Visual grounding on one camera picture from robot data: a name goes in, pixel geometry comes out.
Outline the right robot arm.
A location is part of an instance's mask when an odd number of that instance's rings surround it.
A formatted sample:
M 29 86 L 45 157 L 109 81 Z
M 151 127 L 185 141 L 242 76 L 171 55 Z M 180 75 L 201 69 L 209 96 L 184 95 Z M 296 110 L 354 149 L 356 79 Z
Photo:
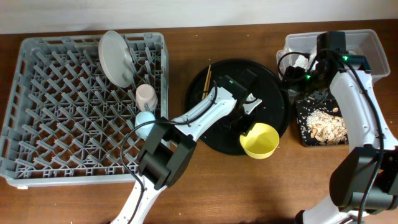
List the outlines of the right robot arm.
M 329 90 L 345 122 L 349 154 L 332 173 L 329 194 L 298 212 L 296 223 L 361 223 L 397 208 L 397 139 L 377 103 L 374 83 L 390 74 L 371 29 L 290 34 L 278 72 L 297 92 Z

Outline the pink cup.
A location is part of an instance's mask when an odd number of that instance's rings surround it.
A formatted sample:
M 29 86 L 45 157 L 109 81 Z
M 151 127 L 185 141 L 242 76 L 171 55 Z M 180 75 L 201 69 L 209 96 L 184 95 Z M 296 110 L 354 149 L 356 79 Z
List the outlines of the pink cup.
M 155 89 L 148 84 L 141 84 L 136 89 L 136 104 L 141 111 L 154 111 L 158 103 Z

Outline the yellow bowl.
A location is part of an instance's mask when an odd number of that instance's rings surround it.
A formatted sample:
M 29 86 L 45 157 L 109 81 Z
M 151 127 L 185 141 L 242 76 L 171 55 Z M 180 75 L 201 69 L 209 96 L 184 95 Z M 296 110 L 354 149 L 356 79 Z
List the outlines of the yellow bowl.
M 254 159 L 270 157 L 277 149 L 279 141 L 279 133 L 265 123 L 255 123 L 248 132 L 239 137 L 239 143 L 245 153 Z

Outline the white napkin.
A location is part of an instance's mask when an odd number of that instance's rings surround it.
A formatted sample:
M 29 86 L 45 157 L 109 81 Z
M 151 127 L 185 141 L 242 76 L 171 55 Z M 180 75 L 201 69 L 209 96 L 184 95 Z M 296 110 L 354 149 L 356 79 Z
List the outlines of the white napkin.
M 310 51 L 306 51 L 306 53 L 309 53 L 309 59 L 307 59 L 306 57 L 304 57 L 303 55 L 299 55 L 299 54 L 290 54 L 288 56 L 286 56 L 286 58 L 284 59 L 284 61 L 288 61 L 290 66 L 293 67 L 302 67 L 306 70 L 309 69 L 313 59 L 315 58 L 316 54 L 317 54 L 317 48 L 313 47 Z

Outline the blue cup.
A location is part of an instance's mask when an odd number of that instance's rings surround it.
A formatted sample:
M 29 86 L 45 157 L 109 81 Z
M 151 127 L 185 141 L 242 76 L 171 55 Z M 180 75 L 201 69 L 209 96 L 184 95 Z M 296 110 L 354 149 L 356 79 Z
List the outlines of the blue cup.
M 135 118 L 135 126 L 140 126 L 143 123 L 147 123 L 149 121 L 154 121 L 155 116 L 150 111 L 141 111 L 137 114 Z M 147 139 L 148 135 L 150 134 L 154 124 L 147 124 L 141 126 L 140 128 L 136 129 L 136 134 L 139 138 L 145 140 Z

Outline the pale grey plate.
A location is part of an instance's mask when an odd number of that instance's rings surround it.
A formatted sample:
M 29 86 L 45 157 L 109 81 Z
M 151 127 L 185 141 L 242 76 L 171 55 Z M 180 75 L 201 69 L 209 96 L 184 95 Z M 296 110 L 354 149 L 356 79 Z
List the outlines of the pale grey plate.
M 98 47 L 101 68 L 108 80 L 121 88 L 132 84 L 132 57 L 126 41 L 116 31 L 109 30 L 101 38 Z

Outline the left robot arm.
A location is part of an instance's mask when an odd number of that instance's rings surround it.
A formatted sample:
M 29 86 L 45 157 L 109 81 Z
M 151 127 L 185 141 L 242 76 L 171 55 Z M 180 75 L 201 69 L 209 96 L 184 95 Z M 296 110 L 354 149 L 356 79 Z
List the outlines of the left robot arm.
M 253 96 L 258 76 L 246 69 L 241 82 L 225 75 L 213 83 L 208 96 L 190 111 L 169 121 L 146 121 L 133 131 L 151 126 L 130 174 L 135 180 L 131 194 L 114 223 L 143 223 L 157 197 L 173 186 L 187 169 L 199 137 L 219 119 L 232 113 L 250 114 L 260 100 Z

